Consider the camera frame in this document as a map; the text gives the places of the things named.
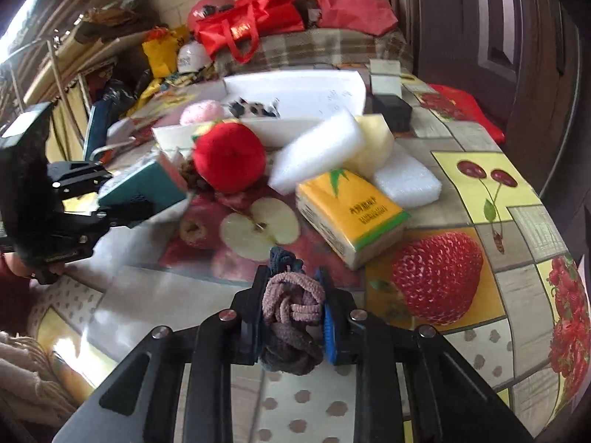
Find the person's left hand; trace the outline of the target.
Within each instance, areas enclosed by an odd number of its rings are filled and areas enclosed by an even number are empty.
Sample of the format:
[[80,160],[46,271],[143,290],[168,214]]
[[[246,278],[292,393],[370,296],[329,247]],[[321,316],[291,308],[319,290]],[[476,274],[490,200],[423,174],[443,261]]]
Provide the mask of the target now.
[[31,308],[36,302],[31,280],[34,270],[16,253],[1,254],[1,330],[11,335],[25,334]]

